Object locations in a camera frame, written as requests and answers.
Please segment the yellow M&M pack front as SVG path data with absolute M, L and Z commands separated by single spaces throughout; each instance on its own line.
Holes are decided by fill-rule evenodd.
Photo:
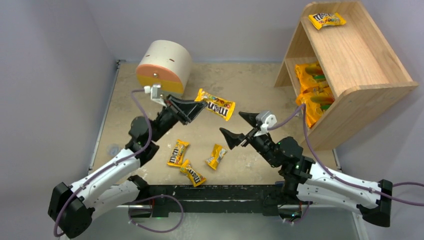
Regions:
M 189 159 L 186 159 L 180 167 L 180 172 L 188 177 L 193 187 L 198 187 L 206 182 L 206 178 L 193 169 Z

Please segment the yellow m&m pack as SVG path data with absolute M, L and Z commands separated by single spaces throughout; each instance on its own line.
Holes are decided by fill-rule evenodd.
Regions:
M 193 169 L 189 159 L 186 159 L 180 167 L 180 172 L 188 177 L 193 187 L 198 187 L 206 182 L 206 178 Z
M 167 165 L 171 167 L 181 167 L 189 145 L 190 143 L 188 141 L 178 139 L 172 149 L 170 157 L 168 158 Z

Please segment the yellow candy pack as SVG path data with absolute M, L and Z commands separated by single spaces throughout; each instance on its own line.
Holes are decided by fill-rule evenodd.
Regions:
M 323 27 L 343 26 L 347 21 L 339 13 L 316 13 L 308 15 L 312 25 L 320 30 Z
M 216 170 L 218 165 L 221 163 L 222 158 L 228 152 L 228 149 L 220 144 L 215 144 L 213 146 L 210 156 L 205 160 L 207 165 Z

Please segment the yellow candy pack horizontal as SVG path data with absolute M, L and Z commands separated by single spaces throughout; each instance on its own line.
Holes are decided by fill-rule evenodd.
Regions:
M 197 92 L 195 102 L 206 102 L 207 109 L 216 115 L 222 117 L 225 121 L 229 121 L 236 108 L 236 102 L 226 100 L 222 97 L 210 94 L 200 88 Z

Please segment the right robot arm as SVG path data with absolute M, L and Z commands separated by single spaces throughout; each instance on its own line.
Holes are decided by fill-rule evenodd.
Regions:
M 331 170 L 303 154 L 293 137 L 272 140 L 269 128 L 277 124 L 270 111 L 239 112 L 252 126 L 247 133 L 219 130 L 230 149 L 252 146 L 272 168 L 279 168 L 284 179 L 281 197 L 289 202 L 324 203 L 361 215 L 367 223 L 388 228 L 391 225 L 392 182 L 367 181 Z

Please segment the large orange candy bag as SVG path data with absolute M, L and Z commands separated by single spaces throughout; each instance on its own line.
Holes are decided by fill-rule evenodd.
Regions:
M 300 93 L 318 91 L 329 86 L 324 71 L 318 61 L 296 64 L 294 72 L 299 80 Z
M 304 92 L 295 100 L 296 104 L 306 105 L 306 124 L 312 128 L 323 116 L 324 112 L 333 104 L 334 97 L 328 92 Z

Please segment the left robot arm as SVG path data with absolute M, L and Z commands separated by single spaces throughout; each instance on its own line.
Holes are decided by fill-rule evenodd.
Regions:
M 155 119 L 149 119 L 136 103 L 142 115 L 132 120 L 130 140 L 116 156 L 80 180 L 53 188 L 47 213 L 54 221 L 55 237 L 75 238 L 103 213 L 121 204 L 151 200 L 150 186 L 142 177 L 130 176 L 120 185 L 116 182 L 152 160 L 160 148 L 156 142 L 174 125 L 191 123 L 208 105 L 172 95 L 159 101 L 162 109 Z

